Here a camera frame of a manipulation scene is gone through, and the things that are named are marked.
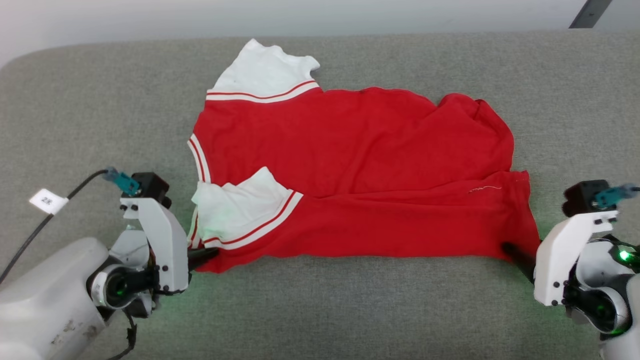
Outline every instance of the gray fabric surface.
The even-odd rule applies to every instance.
[[[562,191],[583,179],[640,181],[640,36],[589,30],[388,37],[259,38],[315,56],[325,89],[407,88],[439,101],[486,99],[532,177],[541,236],[564,218]],[[196,168],[186,140],[205,90],[246,38],[83,45],[0,70],[0,265],[44,217],[41,187],[65,195],[105,165],[155,171],[188,226]],[[81,192],[35,240],[18,278],[83,236],[111,245],[119,192]],[[636,242],[640,201],[615,234]],[[119,316],[86,351],[126,347]],[[597,359],[596,333],[532,297],[511,265],[485,258],[261,259],[196,274],[140,321],[129,359]]]

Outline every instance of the teal connector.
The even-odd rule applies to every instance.
[[[119,172],[115,167],[107,167],[107,173],[103,175],[103,178],[118,185],[122,192],[128,196],[135,196],[140,188],[137,181],[131,179],[127,174]]]

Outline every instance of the cable tag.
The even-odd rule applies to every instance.
[[[47,214],[55,215],[69,202],[69,199],[59,197],[47,189],[42,189],[29,202]]]

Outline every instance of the white background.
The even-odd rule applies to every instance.
[[[88,42],[566,29],[584,1],[0,0],[0,67],[39,49]],[[640,0],[613,0],[597,26],[640,26],[639,16]]]

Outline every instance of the red and white shirt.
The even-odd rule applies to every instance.
[[[198,167],[200,270],[263,255],[492,256],[540,242],[513,136],[482,100],[322,90],[311,56],[249,41],[207,93]]]

